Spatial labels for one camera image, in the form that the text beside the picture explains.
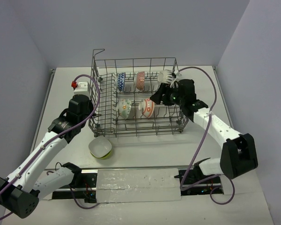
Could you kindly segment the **plain white orange-rimmed bowl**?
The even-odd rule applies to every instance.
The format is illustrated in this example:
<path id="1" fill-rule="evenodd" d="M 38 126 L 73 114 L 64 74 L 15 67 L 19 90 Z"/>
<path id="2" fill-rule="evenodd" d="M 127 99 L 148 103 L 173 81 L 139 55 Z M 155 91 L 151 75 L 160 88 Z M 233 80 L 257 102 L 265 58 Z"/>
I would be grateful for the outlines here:
<path id="1" fill-rule="evenodd" d="M 155 103 L 150 98 L 146 98 L 139 103 L 138 109 L 143 116 L 150 118 L 153 115 Z"/>

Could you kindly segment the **floral leaf pattern bowl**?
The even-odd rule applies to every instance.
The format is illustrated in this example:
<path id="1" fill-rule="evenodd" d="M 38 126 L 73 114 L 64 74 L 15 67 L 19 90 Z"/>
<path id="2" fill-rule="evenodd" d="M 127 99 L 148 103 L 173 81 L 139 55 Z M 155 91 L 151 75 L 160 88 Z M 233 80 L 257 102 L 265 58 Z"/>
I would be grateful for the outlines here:
<path id="1" fill-rule="evenodd" d="M 170 70 L 163 70 L 159 73 L 157 77 L 157 82 L 158 84 L 164 83 L 164 84 L 171 85 L 175 79 L 176 79 L 175 73 L 173 73 Z"/>

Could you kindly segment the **red patterned bowl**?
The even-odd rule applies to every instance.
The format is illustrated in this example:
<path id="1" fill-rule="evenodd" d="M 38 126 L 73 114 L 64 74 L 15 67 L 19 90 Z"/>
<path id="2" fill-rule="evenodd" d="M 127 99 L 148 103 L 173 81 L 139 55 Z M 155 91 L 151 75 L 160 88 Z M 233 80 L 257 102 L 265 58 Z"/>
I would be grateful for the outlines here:
<path id="1" fill-rule="evenodd" d="M 145 72 L 139 72 L 133 78 L 133 83 L 138 90 L 143 91 L 145 89 Z"/>

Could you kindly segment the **grey wire dish rack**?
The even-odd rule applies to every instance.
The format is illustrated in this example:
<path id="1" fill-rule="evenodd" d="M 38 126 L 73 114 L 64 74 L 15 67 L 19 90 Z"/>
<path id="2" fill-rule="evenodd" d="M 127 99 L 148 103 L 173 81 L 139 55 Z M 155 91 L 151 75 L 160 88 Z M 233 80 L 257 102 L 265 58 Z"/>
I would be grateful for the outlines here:
<path id="1" fill-rule="evenodd" d="M 150 118 L 143 116 L 138 109 L 139 103 L 151 97 L 159 88 L 157 77 L 162 70 L 178 69 L 175 57 L 103 59 L 103 49 L 94 49 L 91 63 L 91 77 L 98 83 L 100 94 L 93 84 L 91 98 L 99 101 L 97 117 L 89 120 L 89 128 L 95 137 L 119 137 L 141 135 L 163 135 L 182 133 L 188 119 L 176 105 L 157 105 Z M 145 89 L 138 90 L 133 78 L 145 72 Z M 125 91 L 117 88 L 117 76 L 126 73 Z M 132 108 L 128 119 L 123 119 L 116 111 L 119 100 L 131 99 Z"/>

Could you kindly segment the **yellow star pattern bowl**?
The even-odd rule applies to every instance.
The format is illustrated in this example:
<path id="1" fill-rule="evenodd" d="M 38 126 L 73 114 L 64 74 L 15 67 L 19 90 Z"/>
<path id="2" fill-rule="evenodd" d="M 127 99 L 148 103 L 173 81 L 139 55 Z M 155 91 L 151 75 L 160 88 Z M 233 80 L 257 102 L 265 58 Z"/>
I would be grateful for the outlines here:
<path id="1" fill-rule="evenodd" d="M 132 108 L 132 101 L 131 99 L 122 99 L 119 100 L 116 106 L 116 111 L 119 113 L 119 115 L 123 118 L 123 119 L 128 119 L 129 114 L 131 112 L 131 108 Z"/>

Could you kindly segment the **blue zigzag bowl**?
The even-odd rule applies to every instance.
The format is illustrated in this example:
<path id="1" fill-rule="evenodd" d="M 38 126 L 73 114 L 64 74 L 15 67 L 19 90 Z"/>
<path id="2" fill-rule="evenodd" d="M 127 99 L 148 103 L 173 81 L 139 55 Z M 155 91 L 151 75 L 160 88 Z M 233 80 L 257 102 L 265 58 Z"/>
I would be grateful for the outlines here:
<path id="1" fill-rule="evenodd" d="M 125 91 L 126 73 L 120 73 L 117 76 L 117 88 L 119 91 Z"/>

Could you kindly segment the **white green square bowl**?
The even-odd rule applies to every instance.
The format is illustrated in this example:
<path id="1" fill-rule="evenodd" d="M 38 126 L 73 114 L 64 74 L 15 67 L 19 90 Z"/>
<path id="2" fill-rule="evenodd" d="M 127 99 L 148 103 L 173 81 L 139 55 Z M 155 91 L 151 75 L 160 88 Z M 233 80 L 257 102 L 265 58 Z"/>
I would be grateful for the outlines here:
<path id="1" fill-rule="evenodd" d="M 98 136 L 89 143 L 89 151 L 95 158 L 107 157 L 112 150 L 112 144 L 104 136 Z"/>

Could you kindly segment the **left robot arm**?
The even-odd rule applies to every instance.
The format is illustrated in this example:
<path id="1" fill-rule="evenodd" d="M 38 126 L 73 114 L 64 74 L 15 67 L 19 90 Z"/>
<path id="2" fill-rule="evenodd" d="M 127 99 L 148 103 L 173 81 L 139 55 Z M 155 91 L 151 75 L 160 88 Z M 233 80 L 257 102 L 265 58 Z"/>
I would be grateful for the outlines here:
<path id="1" fill-rule="evenodd" d="M 55 190 L 82 182 L 81 168 L 65 163 L 57 171 L 40 178 L 53 158 L 65 148 L 95 116 L 99 103 L 85 95 L 74 95 L 68 108 L 48 127 L 40 144 L 6 178 L 0 177 L 0 205 L 20 218 L 29 216 L 39 201 Z"/>

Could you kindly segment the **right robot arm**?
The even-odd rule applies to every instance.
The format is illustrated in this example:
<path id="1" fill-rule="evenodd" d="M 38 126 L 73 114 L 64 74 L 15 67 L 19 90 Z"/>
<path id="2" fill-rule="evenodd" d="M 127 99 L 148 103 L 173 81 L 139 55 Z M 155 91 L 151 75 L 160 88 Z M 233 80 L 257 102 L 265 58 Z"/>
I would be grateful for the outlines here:
<path id="1" fill-rule="evenodd" d="M 205 130 L 204 136 L 210 135 L 222 148 L 219 158 L 194 164 L 194 178 L 198 183 L 205 183 L 211 175 L 234 179 L 258 167 L 252 135 L 241 134 L 213 114 L 206 103 L 197 99 L 193 80 L 182 79 L 173 85 L 161 82 L 150 99 L 156 104 L 178 105 L 185 117 Z"/>

